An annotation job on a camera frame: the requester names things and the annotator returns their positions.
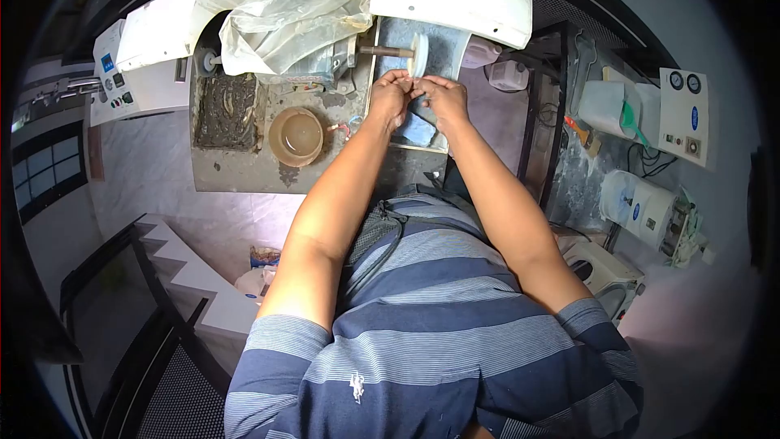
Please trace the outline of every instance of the white wall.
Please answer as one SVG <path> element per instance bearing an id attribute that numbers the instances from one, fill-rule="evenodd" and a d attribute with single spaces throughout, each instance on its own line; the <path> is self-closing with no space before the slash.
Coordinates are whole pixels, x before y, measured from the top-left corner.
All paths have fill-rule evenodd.
<path id="1" fill-rule="evenodd" d="M 79 121 L 86 110 L 85 107 L 69 109 L 26 124 L 12 134 L 11 145 L 18 146 L 44 132 Z M 54 311 L 59 313 L 60 284 L 104 242 L 95 218 L 89 185 L 81 186 L 54 202 L 30 219 L 22 229 L 38 278 Z M 36 363 L 36 367 L 65 422 L 79 436 L 65 388 L 63 367 L 48 363 Z"/>
<path id="2" fill-rule="evenodd" d="M 626 231 L 615 247 L 648 275 L 620 331 L 645 378 L 640 437 L 677 437 L 701 425 L 741 357 L 759 279 L 750 269 L 746 203 L 750 154 L 759 143 L 750 74 L 708 0 L 622 0 L 658 36 L 679 66 L 707 74 L 717 96 L 720 135 L 714 173 L 678 161 L 655 177 L 681 181 L 704 215 L 717 250 L 713 266 L 661 266 L 663 258 Z"/>

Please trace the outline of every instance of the striped polo shirt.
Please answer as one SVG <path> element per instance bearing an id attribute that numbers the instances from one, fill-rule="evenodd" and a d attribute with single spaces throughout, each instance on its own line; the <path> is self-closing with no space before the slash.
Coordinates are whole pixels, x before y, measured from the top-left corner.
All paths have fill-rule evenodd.
<path id="1" fill-rule="evenodd" d="M 225 401 L 229 439 L 457 437 L 472 420 L 502 439 L 636 430 L 637 364 L 595 299 L 551 316 L 463 211 L 421 194 L 388 208 L 415 217 L 394 250 L 383 236 L 342 277 L 333 336 L 255 320 Z"/>

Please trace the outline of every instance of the person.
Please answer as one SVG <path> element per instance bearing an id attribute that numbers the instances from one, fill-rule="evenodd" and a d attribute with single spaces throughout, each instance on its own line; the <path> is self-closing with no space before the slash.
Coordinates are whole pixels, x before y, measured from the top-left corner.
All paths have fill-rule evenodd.
<path id="1" fill-rule="evenodd" d="M 368 210 L 390 136 L 422 95 L 474 217 L 421 186 Z M 470 123 L 463 85 L 394 70 L 298 209 L 225 435 L 627 437 L 642 396 L 628 345 Z"/>

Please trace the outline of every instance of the water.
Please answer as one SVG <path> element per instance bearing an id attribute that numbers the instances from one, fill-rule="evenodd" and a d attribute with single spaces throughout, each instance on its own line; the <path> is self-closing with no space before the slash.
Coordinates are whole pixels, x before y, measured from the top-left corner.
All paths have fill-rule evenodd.
<path id="1" fill-rule="evenodd" d="M 306 114 L 297 113 L 282 126 L 285 147 L 298 156 L 308 156 L 320 144 L 320 123 Z"/>

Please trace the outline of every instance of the pressure gauge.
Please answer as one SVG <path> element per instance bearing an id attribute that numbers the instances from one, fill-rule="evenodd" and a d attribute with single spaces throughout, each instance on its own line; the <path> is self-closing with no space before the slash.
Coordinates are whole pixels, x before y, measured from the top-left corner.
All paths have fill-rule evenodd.
<path id="1" fill-rule="evenodd" d="M 688 75 L 688 90 L 690 90 L 690 93 L 701 92 L 701 81 L 693 73 Z"/>
<path id="2" fill-rule="evenodd" d="M 684 84 L 683 76 L 680 74 L 680 72 L 672 72 L 669 74 L 669 83 L 672 84 L 672 88 L 674 90 L 682 90 Z"/>

